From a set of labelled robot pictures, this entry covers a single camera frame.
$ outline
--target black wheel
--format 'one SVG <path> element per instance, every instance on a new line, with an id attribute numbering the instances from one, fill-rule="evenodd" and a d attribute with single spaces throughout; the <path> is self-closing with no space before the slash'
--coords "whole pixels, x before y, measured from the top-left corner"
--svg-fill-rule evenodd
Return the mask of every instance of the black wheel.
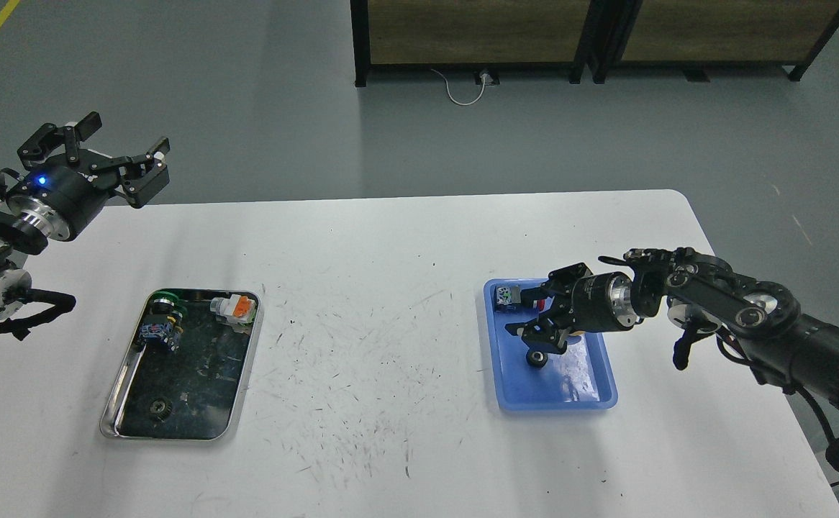
<path id="1" fill-rule="evenodd" d="M 541 351 L 528 351 L 528 354 L 525 355 L 525 361 L 534 368 L 542 368 L 548 364 L 548 355 Z"/>

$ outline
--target wooden cabinet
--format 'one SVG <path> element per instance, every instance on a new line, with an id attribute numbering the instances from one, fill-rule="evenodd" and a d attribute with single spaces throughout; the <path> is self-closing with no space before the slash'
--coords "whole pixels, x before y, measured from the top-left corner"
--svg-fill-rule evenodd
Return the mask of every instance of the wooden cabinet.
<path id="1" fill-rule="evenodd" d="M 371 70 L 791 65 L 800 80 L 839 0 L 350 0 L 356 86 Z"/>
<path id="2" fill-rule="evenodd" d="M 350 0 L 356 85 L 383 68 L 563 68 L 579 82 L 590 0 Z"/>
<path id="3" fill-rule="evenodd" d="M 617 0 L 596 82 L 615 66 L 793 65 L 799 80 L 839 25 L 839 0 Z"/>

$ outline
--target blue plastic tray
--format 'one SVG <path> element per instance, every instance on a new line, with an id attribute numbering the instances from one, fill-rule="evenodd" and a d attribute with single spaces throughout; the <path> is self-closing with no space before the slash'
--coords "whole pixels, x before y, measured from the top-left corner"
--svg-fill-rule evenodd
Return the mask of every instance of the blue plastic tray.
<path id="1" fill-rule="evenodd" d="M 493 311 L 493 288 L 521 285 L 534 288 L 538 278 L 495 278 L 483 286 L 489 352 L 493 361 L 496 398 L 505 410 L 595 410 L 610 409 L 617 403 L 617 387 L 601 335 L 591 332 L 568 338 L 565 354 L 548 355 L 544 368 L 525 361 L 528 346 L 505 329 L 511 322 L 528 322 L 535 309 L 518 312 Z"/>

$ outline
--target metal tray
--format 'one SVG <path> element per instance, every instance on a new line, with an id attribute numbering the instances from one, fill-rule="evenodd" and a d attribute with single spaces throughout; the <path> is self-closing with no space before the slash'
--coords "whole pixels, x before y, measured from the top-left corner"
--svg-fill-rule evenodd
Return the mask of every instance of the metal tray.
<path id="1" fill-rule="evenodd" d="M 159 291 L 177 295 L 187 309 L 179 348 L 170 351 L 140 345 L 139 328 L 152 304 L 149 297 L 127 345 L 100 419 L 100 430 L 104 436 L 117 439 L 218 439 L 239 413 L 239 389 L 248 382 L 263 306 L 249 291 Z M 213 298 L 233 294 L 255 301 L 255 320 L 249 335 L 233 331 L 209 311 Z"/>

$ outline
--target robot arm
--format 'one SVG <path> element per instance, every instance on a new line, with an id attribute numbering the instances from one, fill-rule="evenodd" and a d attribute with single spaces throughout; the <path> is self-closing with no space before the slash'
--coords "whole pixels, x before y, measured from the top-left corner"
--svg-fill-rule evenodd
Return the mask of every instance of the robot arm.
<path id="1" fill-rule="evenodd" d="M 673 353 L 680 371 L 691 345 L 716 335 L 723 355 L 749 367 L 759 384 L 785 394 L 813 391 L 839 409 L 839 329 L 803 314 L 784 286 L 735 274 L 729 263 L 691 248 L 633 249 L 599 261 L 633 269 L 633 281 L 623 272 L 593 275 L 578 263 L 519 293 L 529 307 L 551 299 L 537 318 L 506 325 L 528 345 L 532 366 L 563 354 L 568 335 L 629 331 L 655 316 L 666 297 L 669 320 L 684 331 Z M 828 439 L 825 457 L 839 472 L 839 439 Z"/>
<path id="2" fill-rule="evenodd" d="M 0 332 L 22 340 L 31 327 L 51 322 L 70 312 L 71 295 L 32 289 L 28 272 L 9 259 L 13 250 L 38 255 L 48 240 L 74 240 L 112 196 L 121 196 L 139 209 L 167 183 L 165 163 L 170 143 L 162 138 L 146 153 L 110 158 L 81 147 L 103 122 L 91 112 L 74 125 L 43 124 L 17 150 L 27 174 L 0 170 Z M 52 155 L 58 147 L 63 153 Z M 16 183 L 9 187 L 6 177 Z M 31 302 L 51 305 L 39 314 L 9 320 Z"/>

